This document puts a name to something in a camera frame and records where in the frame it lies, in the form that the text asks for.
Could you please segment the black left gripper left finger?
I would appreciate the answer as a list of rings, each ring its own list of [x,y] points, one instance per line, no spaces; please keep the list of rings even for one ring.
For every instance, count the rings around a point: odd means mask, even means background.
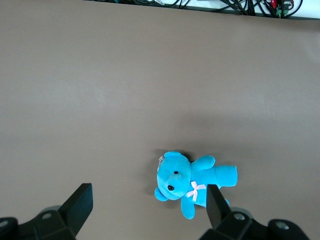
[[[81,184],[61,205],[43,209],[28,222],[15,217],[0,219],[2,240],[75,240],[93,210],[93,187]]]

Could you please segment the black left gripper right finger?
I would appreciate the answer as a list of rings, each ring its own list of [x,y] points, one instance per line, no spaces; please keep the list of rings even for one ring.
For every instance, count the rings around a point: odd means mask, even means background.
[[[295,223],[272,219],[262,225],[242,209],[231,209],[216,185],[207,187],[206,212],[211,223],[201,240],[308,240]]]

